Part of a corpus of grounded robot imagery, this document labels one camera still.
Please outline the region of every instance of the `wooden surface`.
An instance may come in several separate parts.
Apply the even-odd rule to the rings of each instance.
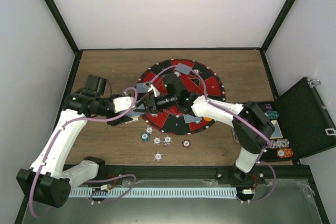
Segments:
[[[73,91],[84,86],[89,74],[110,80],[113,93],[122,93],[135,86],[139,76],[148,67],[166,59],[192,59],[214,70],[222,80],[227,102],[270,101],[271,90],[256,50],[101,50],[84,51],[78,68]],[[102,158],[114,165],[232,165],[238,157],[240,145],[235,143],[229,126],[216,122],[210,128],[193,135],[173,135],[169,146],[153,144],[154,131],[149,142],[140,135],[147,124],[139,122],[111,127],[105,123],[88,122],[71,149],[68,164],[79,163],[86,156]],[[184,148],[183,140],[191,146]],[[154,160],[161,152],[163,159]]]

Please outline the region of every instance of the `cable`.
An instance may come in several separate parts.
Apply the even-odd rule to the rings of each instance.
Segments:
[[[126,178],[126,177],[133,177],[134,181],[133,184],[120,196],[118,196],[117,198],[114,199],[108,199],[108,200],[104,200],[104,201],[99,201],[97,204],[106,204],[106,203],[110,203],[110,202],[114,202],[118,199],[121,199],[122,197],[124,197],[126,194],[129,193],[130,190],[132,190],[132,188],[136,185],[137,181],[136,181],[136,177],[134,174],[125,174],[125,175],[121,175],[115,178],[109,178],[109,179],[104,179],[104,180],[88,180],[86,181],[86,183],[104,183],[104,182],[110,182],[110,181],[114,181],[120,178]],[[95,195],[96,193],[101,192],[100,191],[95,191],[91,194],[90,196],[90,200],[91,200],[91,204],[94,204],[94,200],[92,199],[93,195]]]
[[[260,201],[262,201],[262,200],[268,198],[268,197],[273,193],[274,188],[275,188],[275,184],[276,184],[277,176],[276,176],[276,174],[275,174],[275,171],[274,171],[273,167],[272,167],[270,164],[268,164],[268,163],[266,163],[266,162],[264,162],[264,161],[259,161],[259,162],[257,162],[257,164],[267,165],[267,166],[271,169],[271,171],[272,171],[272,173],[273,173],[273,185],[272,185],[272,189],[271,189],[271,191],[269,191],[268,194],[266,194],[265,196],[263,196],[263,198],[260,198],[260,199],[257,199],[257,200],[250,201],[249,204],[251,204],[251,203],[258,203],[258,202],[260,202]]]
[[[254,181],[255,181],[254,192],[256,192],[257,191],[257,185],[258,185],[257,176],[256,175],[252,175],[252,178],[254,178]]]
[[[111,83],[108,79],[105,79],[105,80],[110,87],[110,96],[109,97],[102,97],[102,99],[110,99],[112,97],[112,85],[111,85]]]
[[[55,136],[52,138],[47,150],[46,150],[46,154],[44,155],[43,159],[42,159],[42,164],[40,165],[40,167],[38,168],[36,174],[35,174],[35,177],[33,179],[33,183],[32,183],[32,187],[30,189],[30,192],[29,192],[29,210],[30,210],[30,213],[32,216],[34,216],[35,218],[40,218],[42,217],[43,215],[45,215],[49,210],[50,210],[50,207],[48,207],[41,215],[38,215],[35,213],[34,211],[34,206],[33,206],[33,197],[34,197],[34,191],[35,191],[35,187],[36,187],[36,184],[37,184],[37,179],[38,179],[38,176],[40,175],[41,171],[42,171],[42,168],[44,166],[44,163],[45,161],[47,160],[48,158],[48,155],[51,151],[51,148],[52,146],[54,145],[57,137],[59,136],[59,134],[65,129],[66,126],[68,126],[70,123],[73,123],[75,121],[81,121],[81,120],[87,120],[87,121],[93,121],[93,122],[110,122],[110,121],[114,121],[114,120],[117,120],[121,117],[123,117],[124,115],[126,115],[135,105],[135,103],[137,102],[137,99],[138,99],[138,92],[136,90],[136,88],[134,87],[130,87],[130,88],[126,88],[124,90],[124,93],[126,94],[127,92],[126,91],[129,91],[129,90],[133,90],[134,91],[134,100],[131,104],[131,106],[126,109],[125,111],[123,111],[122,113],[120,113],[119,115],[113,117],[113,118],[108,118],[108,119],[96,119],[96,118],[75,118],[75,119],[72,119],[68,122],[66,122],[64,125],[62,125],[62,128],[63,129],[59,129]]]

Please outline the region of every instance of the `poker chip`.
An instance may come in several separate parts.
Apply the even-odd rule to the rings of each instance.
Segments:
[[[141,133],[141,140],[143,141],[143,142],[148,142],[149,141],[149,138],[150,138],[150,135],[147,133],[147,132],[143,132],[143,133]]]
[[[146,128],[146,132],[147,132],[148,134],[152,134],[153,131],[154,131],[154,129],[153,129],[153,127],[151,127],[151,126],[148,126],[148,127]]]
[[[289,147],[289,141],[287,138],[271,140],[270,149],[287,148],[287,147]]]
[[[265,107],[266,107],[266,109],[268,109],[268,110],[272,110],[273,108],[272,108],[272,105],[270,104],[270,103],[266,103],[265,104]]]
[[[269,146],[270,149],[275,149],[276,145],[275,145],[275,140],[271,140],[271,145]]]
[[[277,111],[266,111],[265,115],[271,120],[276,120],[279,117],[279,113]]]
[[[182,142],[182,144],[183,144],[183,147],[189,148],[189,146],[190,146],[190,141],[189,141],[189,140],[184,140],[184,141]]]
[[[159,144],[161,144],[161,138],[159,138],[159,137],[155,137],[155,138],[153,139],[153,143],[154,143],[155,145],[159,145]]]
[[[207,122],[211,122],[211,121],[212,121],[211,118],[205,118],[205,117],[203,117],[203,119],[204,119],[205,121],[207,121]]]
[[[291,148],[280,148],[277,150],[277,156],[280,158],[293,157],[293,150]]]
[[[155,159],[156,161],[161,161],[161,160],[163,159],[163,155],[162,155],[162,153],[160,153],[160,152],[155,153],[155,154],[154,154],[154,159]]]
[[[171,136],[165,136],[163,138],[163,144],[164,145],[170,145],[173,141],[173,138]]]

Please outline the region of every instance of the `white robotic arm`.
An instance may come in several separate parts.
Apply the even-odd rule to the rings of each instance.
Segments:
[[[225,108],[226,110],[232,111],[233,113],[237,115],[244,109],[243,105],[238,104],[238,103],[231,104],[231,103],[216,101],[213,99],[206,99],[205,96],[203,95],[201,97],[198,97],[194,101],[194,104],[191,106],[196,116],[211,118],[219,122],[225,123],[231,127],[234,127],[233,126],[233,119],[234,119],[233,115],[230,115],[229,113],[224,112],[223,110],[212,106],[209,103],[209,101],[211,103],[216,104],[218,107]],[[254,164],[256,163],[258,156],[259,154],[253,154],[245,150],[242,147],[235,165],[242,172],[248,173],[251,171]]]
[[[235,168],[243,174],[249,173],[255,164],[260,150],[264,147],[265,141],[251,132],[250,129],[247,129],[243,124],[235,121],[232,114],[224,112],[221,108],[245,118],[246,121],[250,120],[250,123],[258,127],[266,136],[271,136],[274,128],[261,109],[255,103],[244,105],[230,104],[208,99],[204,95],[197,93],[187,92],[183,85],[178,83],[179,81],[176,80],[177,76],[175,74],[167,76],[168,94],[160,94],[156,92],[157,90],[153,85],[149,85],[149,95],[141,100],[137,106],[145,103],[144,111],[146,113],[156,113],[172,105],[177,105],[179,110],[185,114],[212,118],[233,127],[242,145]],[[85,88],[66,97],[63,106],[64,110],[61,112],[58,124],[47,145],[32,163],[29,170],[21,169],[17,174],[17,181],[26,196],[29,196],[33,178],[41,165],[43,167],[36,185],[34,200],[54,207],[61,207],[72,189],[97,176],[99,165],[104,164],[104,161],[98,158],[90,157],[66,171],[63,171],[63,167],[76,137],[87,123],[85,118],[90,117],[91,114],[105,115],[107,118],[110,118],[129,109],[133,102],[133,98],[121,95],[113,95],[113,97],[109,97],[108,99],[100,98],[99,96],[104,91],[102,80],[104,79],[89,76]],[[133,110],[135,112],[144,112],[136,108]],[[63,128],[65,123],[77,118],[83,118],[83,120],[73,121]],[[113,121],[113,124],[108,124],[114,126],[132,120],[132,118],[124,116]],[[47,159],[44,159],[55,134],[59,130],[61,131],[55,144],[51,147]]]

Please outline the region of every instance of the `red segment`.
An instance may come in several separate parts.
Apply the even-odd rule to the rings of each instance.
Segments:
[[[188,60],[172,60],[172,66],[173,65],[178,65],[179,63],[184,64],[184,65],[189,66],[189,67],[192,67],[192,68],[195,65],[194,62],[188,61]]]
[[[161,94],[166,94],[167,93],[167,89],[165,87],[165,85],[163,84],[163,78],[157,78],[154,81],[154,86],[156,87],[156,89],[161,93]]]
[[[182,74],[180,76],[180,79],[182,80],[184,86],[187,88],[189,92],[196,92],[196,93],[201,93],[204,94],[203,88],[200,88],[197,86],[188,76],[185,74]]]
[[[183,115],[182,112],[180,112],[177,108],[177,106],[171,106],[169,110],[163,110],[163,113],[168,117],[168,115]]]
[[[156,76],[156,74],[154,74],[152,71],[148,71],[148,73],[145,74],[145,78],[143,78],[143,80],[141,80],[141,82],[151,81],[155,76]]]
[[[163,113],[159,113],[158,116],[156,117],[153,117],[150,114],[147,114],[146,116],[151,123],[155,124],[156,126],[160,128],[164,126],[164,123],[167,120],[167,116],[164,116]]]
[[[199,130],[200,128],[202,128],[202,127],[205,127],[207,124],[208,124],[208,122],[202,119],[200,124],[189,123],[189,128],[190,128],[191,131],[196,131],[196,130]]]
[[[207,80],[204,81],[205,86],[206,86],[206,91],[209,95],[217,95],[221,96],[221,89],[218,85],[218,81],[214,76],[208,78]]]

